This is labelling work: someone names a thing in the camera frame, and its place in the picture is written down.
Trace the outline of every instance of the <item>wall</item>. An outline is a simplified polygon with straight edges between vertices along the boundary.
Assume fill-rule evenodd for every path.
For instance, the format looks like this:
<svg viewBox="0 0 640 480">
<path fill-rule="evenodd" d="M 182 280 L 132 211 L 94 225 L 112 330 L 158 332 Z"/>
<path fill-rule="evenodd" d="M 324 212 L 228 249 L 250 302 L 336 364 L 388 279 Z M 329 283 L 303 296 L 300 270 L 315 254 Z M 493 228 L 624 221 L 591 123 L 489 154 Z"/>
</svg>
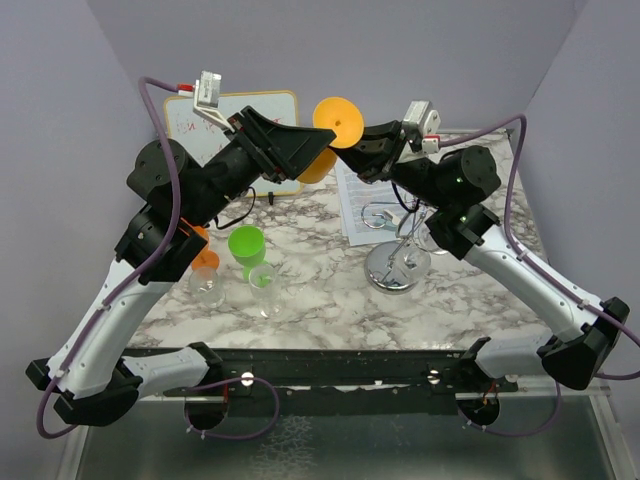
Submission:
<svg viewBox="0 0 640 480">
<path fill-rule="evenodd" d="M 98 291 L 141 205 L 124 179 L 151 128 L 83 0 L 0 11 L 0 478 L 48 479 L 64 440 L 38 437 L 24 369 Z"/>
<path fill-rule="evenodd" d="M 432 99 L 447 127 L 529 103 L 584 0 L 87 0 L 132 80 L 222 74 L 227 92 L 346 96 L 368 123 Z"/>
<path fill-rule="evenodd" d="M 528 108 L 522 180 L 551 263 L 631 306 L 640 332 L 640 3 L 590 0 Z M 640 369 L 623 339 L 605 365 Z M 640 466 L 640 380 L 614 383 L 614 405 Z"/>
</svg>

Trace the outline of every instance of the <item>marble surface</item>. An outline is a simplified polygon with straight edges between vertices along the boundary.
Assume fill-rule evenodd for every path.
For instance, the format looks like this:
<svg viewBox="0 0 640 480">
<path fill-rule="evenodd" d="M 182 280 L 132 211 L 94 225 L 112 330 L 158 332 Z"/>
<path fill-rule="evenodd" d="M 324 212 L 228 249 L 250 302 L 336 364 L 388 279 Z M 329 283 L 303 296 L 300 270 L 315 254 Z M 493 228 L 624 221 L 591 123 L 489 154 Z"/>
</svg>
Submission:
<svg viewBox="0 0 640 480">
<path fill-rule="evenodd" d="M 513 160 L 506 134 L 472 143 L 489 147 L 496 159 L 503 185 L 485 204 L 502 216 Z M 514 202 L 516 236 L 541 254 L 519 181 Z M 247 200 L 235 202 L 221 221 L 241 215 L 248 206 Z M 363 271 L 372 246 L 350 247 L 342 236 L 333 174 L 295 197 L 276 198 L 274 206 L 258 199 L 244 223 L 265 234 L 266 259 L 284 283 L 284 311 L 274 318 L 260 316 L 226 246 L 230 231 L 214 229 L 211 245 L 221 259 L 225 303 L 212 309 L 196 301 L 187 286 L 189 270 L 151 310 L 131 346 L 181 347 L 205 341 L 233 348 L 451 349 L 467 348 L 485 335 L 506 338 L 544 329 L 535 314 L 493 278 L 448 254 L 432 256 L 429 274 L 407 294 L 374 290 Z"/>
</svg>

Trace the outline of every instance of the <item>purple cable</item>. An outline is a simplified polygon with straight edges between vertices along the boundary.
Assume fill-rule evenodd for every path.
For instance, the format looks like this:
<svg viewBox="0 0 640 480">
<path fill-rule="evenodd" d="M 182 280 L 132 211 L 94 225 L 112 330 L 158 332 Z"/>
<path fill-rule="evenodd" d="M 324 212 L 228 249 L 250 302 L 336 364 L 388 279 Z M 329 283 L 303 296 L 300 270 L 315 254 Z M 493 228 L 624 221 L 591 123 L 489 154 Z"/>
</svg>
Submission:
<svg viewBox="0 0 640 480">
<path fill-rule="evenodd" d="M 473 423 L 469 419 L 467 419 L 467 422 L 469 425 L 471 425 L 475 429 L 482 430 L 483 432 L 490 433 L 492 435 L 497 435 L 499 437 L 522 438 L 522 437 L 530 437 L 532 435 L 537 435 L 538 433 L 544 432 L 547 428 L 551 427 L 558 420 L 558 416 L 560 415 L 560 410 L 562 410 L 562 394 L 560 392 L 560 384 L 558 382 L 556 382 L 556 394 L 557 394 L 556 405 L 549 419 L 539 427 L 536 427 L 533 430 L 529 430 L 528 432 L 522 432 L 522 433 L 503 432 L 502 430 L 494 430 L 490 427 L 483 428 L 477 423 Z M 460 409 L 458 409 L 458 413 L 462 415 L 464 418 L 467 418 Z"/>
<path fill-rule="evenodd" d="M 520 255 L 522 253 L 522 249 L 518 246 L 518 243 L 516 242 L 515 238 L 513 237 L 513 233 L 511 232 L 511 201 L 513 199 L 513 188 L 514 188 L 514 184 L 515 184 L 515 181 L 516 181 L 516 173 L 517 173 L 517 169 L 518 169 L 518 164 L 520 163 L 520 156 L 522 154 L 522 146 L 524 144 L 524 137 L 525 137 L 525 135 L 527 133 L 527 117 L 525 117 L 524 114 L 514 115 L 513 117 L 511 117 L 511 118 L 509 118 L 509 119 L 507 119 L 507 120 L 505 120 L 503 122 L 500 122 L 497 125 L 485 128 L 483 130 L 479 130 L 478 132 L 475 132 L 475 133 L 473 133 L 471 135 L 454 138 L 454 139 L 448 140 L 446 142 L 440 142 L 440 148 L 452 147 L 452 146 L 455 146 L 455 145 L 459 145 L 461 143 L 468 142 L 470 140 L 475 140 L 476 138 L 479 138 L 479 137 L 481 137 L 483 135 L 486 135 L 487 133 L 490 133 L 490 132 L 492 132 L 494 130 L 497 130 L 498 128 L 505 127 L 509 123 L 511 123 L 513 121 L 516 121 L 516 120 L 520 121 L 520 137 L 518 138 L 518 144 L 516 146 L 516 151 L 513 154 L 513 165 L 511 166 L 511 172 L 509 173 L 509 182 L 507 184 L 507 197 L 506 197 L 506 200 L 505 200 L 505 208 L 504 208 L 504 231 L 505 231 L 505 235 L 507 236 L 507 240 L 509 241 L 509 244 L 511 244 L 511 247 L 513 248 L 513 251 L 516 252 L 518 255 Z M 531 260 L 527 256 L 524 256 L 523 260 L 527 265 L 529 265 L 532 268 L 532 270 L 534 270 L 538 275 L 540 275 L 547 282 L 549 282 L 551 285 L 553 285 L 560 293 L 562 293 L 566 297 L 570 298 L 573 302 L 575 302 L 577 304 L 581 304 L 582 303 L 582 298 L 580 298 L 578 295 L 576 295 L 571 290 L 566 288 L 562 283 L 560 283 L 558 280 L 556 280 L 556 278 L 553 275 L 547 273 L 540 266 L 538 266 L 538 264 L 536 264 L 533 260 Z M 626 325 L 620 323 L 615 318 L 613 318 L 611 315 L 603 312 L 602 310 L 600 310 L 596 306 L 585 305 L 584 308 L 587 311 L 593 313 L 594 315 L 597 315 L 597 316 L 603 318 L 604 320 L 606 320 L 607 322 L 609 322 L 611 325 L 613 325 L 618 330 L 620 330 L 622 333 L 624 333 L 627 337 L 629 337 L 629 339 L 631 339 L 631 341 L 633 341 L 633 343 L 635 343 L 638 347 L 640 347 L 640 337 L 638 337 L 638 335 L 636 335 L 633 331 L 631 331 L 631 329 L 629 327 L 627 327 Z M 606 379 L 606 380 L 634 380 L 636 378 L 640 378 L 640 370 L 638 370 L 637 372 L 634 372 L 634 373 L 626 374 L 626 375 L 610 375 L 610 374 L 606 374 L 606 373 L 598 373 L 598 374 L 596 374 L 596 377 L 603 378 L 603 379 Z"/>
<path fill-rule="evenodd" d="M 200 390 L 207 390 L 209 388 L 218 388 L 224 385 L 229 385 L 231 383 L 237 383 L 237 382 L 242 382 L 247 380 L 248 379 L 246 378 L 240 378 L 240 377 L 230 378 L 228 380 L 222 380 L 220 382 L 209 383 L 207 385 L 199 385 L 197 387 L 187 388 L 187 390 L 192 392 L 197 392 Z M 223 433 L 213 433 L 207 430 L 198 430 L 191 424 L 191 420 L 189 419 L 189 414 L 185 411 L 184 419 L 187 422 L 187 425 L 189 426 L 189 430 L 193 430 L 194 432 L 197 432 L 200 435 L 204 435 L 205 437 L 220 438 L 222 440 L 253 440 L 254 438 L 258 438 L 260 435 L 263 435 L 264 433 L 267 433 L 269 430 L 271 430 L 273 426 L 276 424 L 276 422 L 278 421 L 278 417 L 280 416 L 280 398 L 278 397 L 278 391 L 276 390 L 276 387 L 274 387 L 273 385 L 271 385 L 269 382 L 267 382 L 262 378 L 254 377 L 251 380 L 253 380 L 254 382 L 262 383 L 273 394 L 273 400 L 275 404 L 273 417 L 271 417 L 271 420 L 269 420 L 269 423 L 264 428 L 261 428 L 257 432 L 248 433 L 246 435 L 225 435 Z"/>
<path fill-rule="evenodd" d="M 167 135 L 164 132 L 164 127 L 162 126 L 160 117 L 158 116 L 158 113 L 153 106 L 153 102 L 151 101 L 151 97 L 149 96 L 149 92 L 147 91 L 147 84 L 154 85 L 169 92 L 177 92 L 178 88 L 174 85 L 169 85 L 168 83 L 164 83 L 149 77 L 141 77 L 140 80 L 138 80 L 138 89 L 140 90 L 140 96 L 142 97 L 142 101 L 147 108 L 147 111 L 149 112 L 151 122 L 153 123 L 153 126 L 158 133 L 160 145 L 162 146 L 162 152 L 164 153 L 165 160 L 167 161 L 167 168 L 169 169 L 169 177 L 171 179 L 171 196 L 173 201 L 173 205 L 171 207 L 171 220 L 169 221 L 167 233 L 160 242 L 160 245 L 158 245 L 158 248 L 149 256 L 149 258 L 142 262 L 140 266 L 138 266 L 138 268 L 131 272 L 127 278 L 120 282 L 120 284 L 118 284 L 111 291 L 111 293 L 109 293 L 109 295 L 105 297 L 105 299 L 102 301 L 102 305 L 104 307 L 108 307 L 113 302 L 113 300 L 115 300 L 118 295 L 120 295 L 124 291 L 124 289 L 131 284 L 131 282 L 133 282 L 142 273 L 149 269 L 149 267 L 151 267 L 158 259 L 160 259 L 160 257 L 164 253 L 165 248 L 169 245 L 169 242 L 171 242 L 173 234 L 178 227 L 178 222 L 180 221 L 180 180 L 178 178 L 178 169 L 176 168 L 176 164 L 173 161 L 173 153 L 171 152 L 171 147 L 169 146 Z M 69 349 L 69 353 L 65 357 L 64 361 L 60 364 L 59 371 L 64 372 L 62 375 L 66 373 L 69 365 L 78 354 L 80 348 L 82 348 L 82 346 L 84 345 L 84 342 L 89 336 L 89 333 L 91 333 L 91 330 L 98 323 L 104 311 L 104 309 L 101 309 L 93 312 L 93 315 L 91 315 L 86 325 L 81 330 L 78 338 Z M 60 379 L 62 378 L 58 376 L 57 372 L 50 373 L 53 373 L 54 376 L 49 382 L 49 385 L 47 385 L 47 388 L 42 395 L 42 399 L 40 400 L 40 404 L 38 405 L 38 411 L 36 414 L 36 428 L 41 437 L 52 440 L 54 438 L 59 438 L 66 435 L 74 428 L 76 428 L 76 425 L 70 425 L 63 430 L 54 433 L 50 433 L 46 430 L 44 426 L 44 412 L 46 410 L 49 397 L 51 397 L 51 394 L 56 389 L 58 383 L 60 382 Z"/>
</svg>

